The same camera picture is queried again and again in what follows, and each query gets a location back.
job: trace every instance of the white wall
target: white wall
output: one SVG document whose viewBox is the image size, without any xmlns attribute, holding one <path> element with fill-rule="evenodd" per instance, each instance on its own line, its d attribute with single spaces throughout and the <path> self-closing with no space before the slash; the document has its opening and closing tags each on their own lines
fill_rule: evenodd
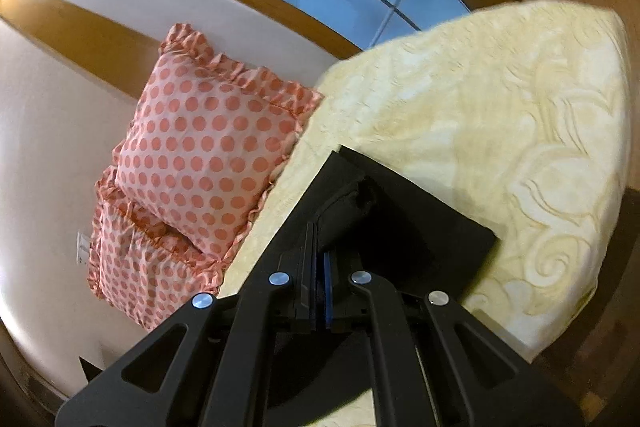
<svg viewBox="0 0 640 427">
<path fill-rule="evenodd" d="M 135 100 L 3 22 L 0 56 L 0 317 L 27 361 L 72 394 L 85 383 L 78 357 L 110 363 L 144 335 L 76 266 L 76 233 L 91 232 L 94 184 Z"/>
<path fill-rule="evenodd" d="M 177 22 L 202 31 L 230 57 L 313 86 L 336 58 L 235 0 L 66 0 L 161 40 Z"/>
</svg>

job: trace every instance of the electrical outlet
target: electrical outlet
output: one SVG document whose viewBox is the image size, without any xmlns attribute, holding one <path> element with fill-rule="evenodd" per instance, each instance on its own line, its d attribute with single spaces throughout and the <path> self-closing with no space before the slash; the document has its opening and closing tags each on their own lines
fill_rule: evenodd
<svg viewBox="0 0 640 427">
<path fill-rule="evenodd" d="M 79 266 L 89 266 L 89 238 L 84 233 L 78 232 L 76 242 L 76 264 Z"/>
</svg>

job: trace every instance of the metal screw head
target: metal screw head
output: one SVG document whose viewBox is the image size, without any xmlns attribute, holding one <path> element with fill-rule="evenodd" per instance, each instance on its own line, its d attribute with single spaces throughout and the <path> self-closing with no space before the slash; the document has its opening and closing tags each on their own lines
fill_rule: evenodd
<svg viewBox="0 0 640 427">
<path fill-rule="evenodd" d="M 440 290 L 434 290 L 429 294 L 429 302 L 434 306 L 449 304 L 449 296 Z"/>
<path fill-rule="evenodd" d="M 269 282 L 274 286 L 282 286 L 289 282 L 289 274 L 284 272 L 273 272 L 269 276 Z"/>
<path fill-rule="evenodd" d="M 351 274 L 351 280 L 356 284 L 367 284 L 371 282 L 371 274 L 364 270 L 359 270 Z"/>
<path fill-rule="evenodd" d="M 199 310 L 208 308 L 213 304 L 213 295 L 210 293 L 198 293 L 193 297 L 193 299 L 191 299 L 191 304 L 193 304 L 194 308 Z"/>
</svg>

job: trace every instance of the pillow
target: pillow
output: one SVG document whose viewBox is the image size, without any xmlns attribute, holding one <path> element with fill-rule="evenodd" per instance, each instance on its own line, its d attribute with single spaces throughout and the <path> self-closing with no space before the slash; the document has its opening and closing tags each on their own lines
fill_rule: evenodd
<svg viewBox="0 0 640 427">
<path fill-rule="evenodd" d="M 226 267 L 321 95 L 216 55 L 187 24 L 160 51 L 116 185 Z"/>
<path fill-rule="evenodd" d="M 222 284 L 219 259 L 204 255 L 116 187 L 110 166 L 96 184 L 89 286 L 143 328 L 154 329 L 193 295 Z"/>
</svg>

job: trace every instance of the polka dot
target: polka dot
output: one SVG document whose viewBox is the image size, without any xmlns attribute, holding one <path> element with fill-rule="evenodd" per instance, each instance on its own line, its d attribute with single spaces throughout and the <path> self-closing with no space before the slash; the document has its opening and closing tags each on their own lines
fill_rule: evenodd
<svg viewBox="0 0 640 427">
<path fill-rule="evenodd" d="M 244 116 L 236 116 L 234 118 L 234 129 L 237 131 L 244 131 L 249 127 L 249 121 Z"/>
<path fill-rule="evenodd" d="M 256 172 L 265 172 L 269 168 L 269 162 L 266 158 L 260 156 L 254 160 L 252 167 Z"/>
<path fill-rule="evenodd" d="M 279 78 L 274 78 L 271 83 L 269 84 L 269 87 L 271 87 L 272 90 L 274 91 L 279 91 L 282 89 L 282 80 L 280 80 Z"/>
<path fill-rule="evenodd" d="M 226 127 L 226 116 L 219 114 L 211 122 L 211 126 L 216 131 L 222 131 Z"/>
<path fill-rule="evenodd" d="M 280 139 L 275 136 L 271 136 L 264 142 L 264 146 L 267 147 L 268 151 L 276 152 L 281 147 Z"/>
<path fill-rule="evenodd" d="M 205 136 L 201 142 L 200 145 L 202 146 L 202 149 L 205 152 L 209 152 L 211 149 L 213 149 L 213 146 L 215 145 L 213 138 L 210 136 Z"/>
<path fill-rule="evenodd" d="M 198 186 L 202 190 L 211 190 L 213 188 L 213 181 L 211 181 L 211 178 L 205 176 L 204 178 L 200 179 L 200 181 L 198 182 Z"/>
<path fill-rule="evenodd" d="M 251 112 L 260 112 L 262 110 L 262 103 L 258 102 L 257 100 L 249 100 L 249 102 L 246 104 L 246 107 Z"/>
<path fill-rule="evenodd" d="M 204 101 L 204 107 L 205 107 L 205 109 L 213 111 L 215 108 L 218 107 L 219 103 L 220 102 L 218 101 L 218 99 L 215 96 L 210 96 L 210 97 L 207 98 L 207 100 Z"/>
<path fill-rule="evenodd" d="M 187 152 L 193 151 L 195 147 L 196 147 L 196 142 L 191 136 L 188 136 L 187 138 L 182 140 L 182 148 Z"/>
<path fill-rule="evenodd" d="M 231 192 L 234 189 L 234 181 L 231 178 L 221 178 L 218 187 L 223 192 Z"/>
<path fill-rule="evenodd" d="M 232 207 L 234 207 L 234 208 L 242 208 L 245 205 L 246 205 L 246 202 L 244 201 L 244 198 L 242 196 L 235 196 L 234 198 L 231 198 L 231 206 Z"/>
<path fill-rule="evenodd" d="M 225 201 L 222 198 L 218 197 L 218 196 L 213 196 L 209 200 L 209 204 L 210 204 L 211 208 L 215 208 L 216 210 L 220 210 L 220 209 L 224 208 Z"/>
<path fill-rule="evenodd" d="M 231 136 L 223 136 L 220 140 L 220 147 L 225 152 L 231 152 L 236 147 L 236 141 Z"/>
<path fill-rule="evenodd" d="M 187 129 L 187 119 L 183 116 L 179 116 L 175 119 L 174 127 L 176 131 L 184 131 Z"/>
<path fill-rule="evenodd" d="M 255 123 L 258 131 L 268 131 L 271 128 L 271 120 L 267 117 L 258 118 L 258 121 Z"/>
<path fill-rule="evenodd" d="M 253 178 L 243 178 L 241 182 L 242 190 L 246 190 L 247 192 L 251 192 L 256 187 L 256 182 Z"/>
<path fill-rule="evenodd" d="M 242 158 L 236 157 L 236 158 L 231 158 L 231 161 L 229 162 L 229 166 L 231 167 L 231 170 L 233 172 L 242 172 L 244 171 L 245 163 Z"/>
<path fill-rule="evenodd" d="M 258 139 L 255 136 L 247 136 L 242 142 L 242 148 L 247 152 L 258 149 Z"/>
<path fill-rule="evenodd" d="M 237 96 L 230 96 L 225 100 L 225 107 L 229 111 L 235 111 L 240 107 L 240 99 Z"/>
<path fill-rule="evenodd" d="M 180 185 L 187 190 L 191 190 L 193 188 L 193 179 L 191 176 L 183 176 L 180 180 Z"/>
<path fill-rule="evenodd" d="M 193 119 L 193 128 L 196 131 L 204 131 L 204 128 L 207 126 L 207 121 L 203 116 L 197 116 Z"/>
<path fill-rule="evenodd" d="M 200 158 L 199 156 L 194 156 L 193 158 L 191 158 L 190 165 L 194 171 L 202 171 L 202 158 Z"/>
<path fill-rule="evenodd" d="M 278 124 L 278 128 L 280 129 L 280 132 L 283 134 L 289 134 L 290 132 L 293 131 L 294 129 L 294 125 L 293 122 L 290 120 L 282 120 L 279 124 Z"/>
<path fill-rule="evenodd" d="M 220 172 L 223 168 L 225 168 L 225 166 L 220 158 L 218 158 L 217 156 L 213 156 L 213 158 L 209 160 L 209 168 L 213 172 Z"/>
<path fill-rule="evenodd" d="M 187 111 L 195 111 L 198 108 L 198 99 L 195 96 L 191 96 L 187 98 L 187 101 L 184 103 L 184 107 Z"/>
</svg>

